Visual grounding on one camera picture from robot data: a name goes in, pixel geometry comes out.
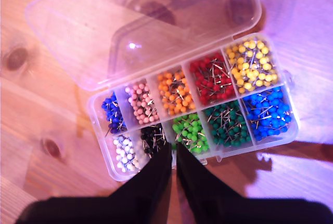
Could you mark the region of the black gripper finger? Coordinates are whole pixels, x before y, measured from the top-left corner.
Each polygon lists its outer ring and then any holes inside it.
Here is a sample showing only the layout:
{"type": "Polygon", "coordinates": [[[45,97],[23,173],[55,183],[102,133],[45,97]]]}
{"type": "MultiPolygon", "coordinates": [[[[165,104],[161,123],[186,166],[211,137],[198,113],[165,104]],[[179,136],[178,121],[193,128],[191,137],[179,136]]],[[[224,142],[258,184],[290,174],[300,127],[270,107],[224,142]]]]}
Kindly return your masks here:
{"type": "Polygon", "coordinates": [[[144,168],[109,196],[119,201],[154,201],[164,191],[171,175],[172,146],[166,144],[144,168]]]}
{"type": "Polygon", "coordinates": [[[242,196],[212,174],[181,144],[176,144],[177,175],[188,200],[226,201],[242,196]]]}

